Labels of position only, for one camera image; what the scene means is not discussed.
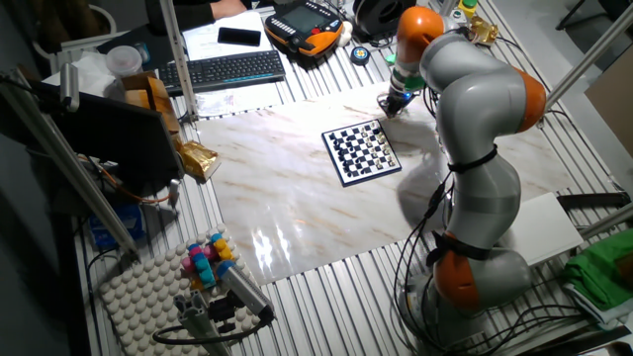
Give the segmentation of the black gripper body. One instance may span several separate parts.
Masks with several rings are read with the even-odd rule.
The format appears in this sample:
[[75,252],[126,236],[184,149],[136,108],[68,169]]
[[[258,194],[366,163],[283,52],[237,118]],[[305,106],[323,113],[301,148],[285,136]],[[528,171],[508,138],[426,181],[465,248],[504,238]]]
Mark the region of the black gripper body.
[[390,108],[403,109],[415,97],[413,92],[400,92],[395,89],[390,90]]

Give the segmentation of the bystander bare hand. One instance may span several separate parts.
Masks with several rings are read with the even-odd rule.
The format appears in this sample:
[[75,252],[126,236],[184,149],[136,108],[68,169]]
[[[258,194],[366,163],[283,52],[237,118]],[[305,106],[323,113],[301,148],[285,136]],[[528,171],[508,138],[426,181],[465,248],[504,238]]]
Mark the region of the bystander bare hand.
[[239,15],[247,10],[241,0],[219,0],[210,4],[215,20]]

